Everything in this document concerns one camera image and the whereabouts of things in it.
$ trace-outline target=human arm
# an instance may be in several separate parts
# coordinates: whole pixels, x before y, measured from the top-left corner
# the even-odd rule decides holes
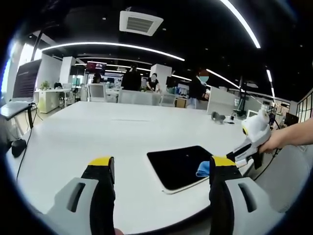
[[[156,91],[161,92],[160,84],[159,84],[158,80],[156,80]]]
[[[313,143],[313,118],[272,132],[270,139],[260,147],[260,152],[271,152],[286,145]]]

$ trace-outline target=black ceiling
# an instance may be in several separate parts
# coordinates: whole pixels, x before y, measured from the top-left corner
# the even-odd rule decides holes
[[[244,27],[220,0],[51,0],[42,15],[33,18],[28,33],[44,27],[44,34],[58,44],[117,42],[164,51],[185,61],[109,46],[66,47],[63,51],[54,49],[47,53],[60,57],[86,54],[166,64],[173,67],[176,75],[184,77],[192,76],[197,68],[208,68],[236,84],[243,76],[259,87],[250,90],[271,95],[266,73],[269,69],[276,96],[300,100],[313,87],[312,1],[230,2],[251,27],[261,49],[255,47]],[[164,22],[152,37],[121,32],[119,14],[128,7],[143,9],[163,18]],[[213,75],[208,83],[233,88]]]

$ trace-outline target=human hand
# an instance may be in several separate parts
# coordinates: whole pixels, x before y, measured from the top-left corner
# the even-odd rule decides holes
[[[283,148],[286,145],[284,143],[285,136],[286,134],[284,129],[273,131],[269,140],[261,145],[259,152],[271,153],[276,148]]]
[[[124,235],[119,229],[114,229],[115,235]]]

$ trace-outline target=tablet screen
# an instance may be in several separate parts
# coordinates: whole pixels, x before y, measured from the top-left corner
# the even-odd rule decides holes
[[[199,164],[212,154],[200,146],[147,153],[157,176],[168,190],[176,190],[202,180],[196,176]]]

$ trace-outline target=laptop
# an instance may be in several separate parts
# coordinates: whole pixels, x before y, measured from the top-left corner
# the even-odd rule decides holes
[[[7,120],[26,110],[34,102],[35,84],[42,60],[35,60],[19,67],[10,102],[1,107],[1,115]]]

